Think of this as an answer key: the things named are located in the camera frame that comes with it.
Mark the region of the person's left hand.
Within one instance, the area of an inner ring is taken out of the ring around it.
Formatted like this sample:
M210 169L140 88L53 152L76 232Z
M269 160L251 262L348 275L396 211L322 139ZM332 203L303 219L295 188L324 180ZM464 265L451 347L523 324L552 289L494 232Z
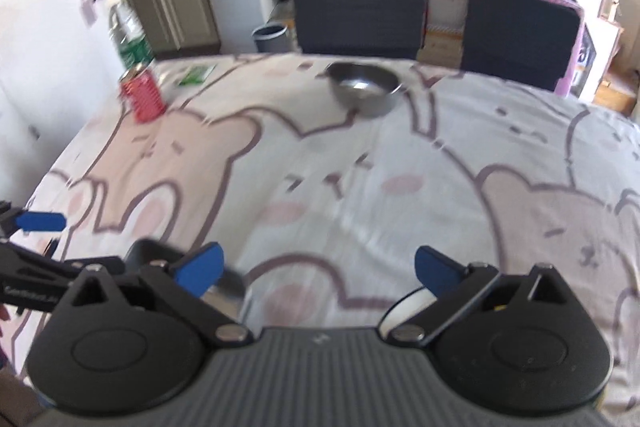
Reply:
M0 305L0 320L2 322L5 322L5 321L9 321L10 318L11 317L10 317L9 311L6 309L6 307L3 305Z

